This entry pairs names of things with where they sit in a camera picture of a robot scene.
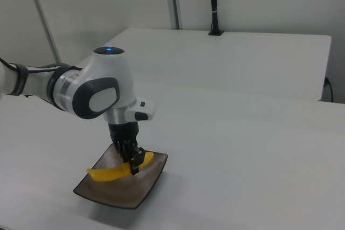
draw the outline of cable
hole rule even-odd
[[[331,100],[332,100],[332,102],[334,102],[334,99],[333,99],[333,89],[332,89],[332,85],[330,84],[329,78],[325,78],[325,80],[323,82],[323,87],[326,87],[327,85],[329,85]]]
[[[330,81],[328,80],[328,84],[329,84],[329,88],[330,88],[330,95],[331,95],[331,98],[332,98],[332,102],[333,101],[333,90],[332,90],[332,85],[330,84]]]
[[[18,72],[18,69],[16,67],[13,67],[11,66],[9,63],[7,63],[5,60],[3,60],[1,57],[0,57],[0,62],[2,64],[4,64],[7,68],[9,68],[10,70],[13,70],[13,71],[16,71]],[[40,73],[40,72],[53,72],[55,71],[56,68],[52,68],[52,69],[39,69],[39,70],[29,70],[29,73]]]

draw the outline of dark brown plate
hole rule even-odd
[[[85,199],[107,206],[136,209],[157,182],[167,159],[167,154],[154,152],[153,161],[139,173],[111,182],[96,182],[87,174],[73,192]],[[122,158],[111,144],[92,168],[111,168],[121,163]]]

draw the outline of white table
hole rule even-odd
[[[0,224],[54,229],[328,229],[345,225],[345,106],[135,82],[157,102],[139,143],[165,152],[133,211],[73,193],[110,144],[82,120],[30,97],[0,102]]]
[[[126,29],[107,46],[124,49],[136,80],[316,101],[330,42],[320,35]]]

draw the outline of wall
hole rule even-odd
[[[177,0],[177,4],[182,29],[210,29],[210,0]],[[219,26],[226,31],[332,36],[327,75],[335,101],[345,103],[344,0],[218,0],[218,10]],[[323,100],[330,100],[329,88],[324,89]]]
[[[71,65],[128,27],[176,27],[173,2],[168,0],[39,1],[57,52]]]
[[[0,0],[0,57],[32,66],[55,62],[33,0]]]

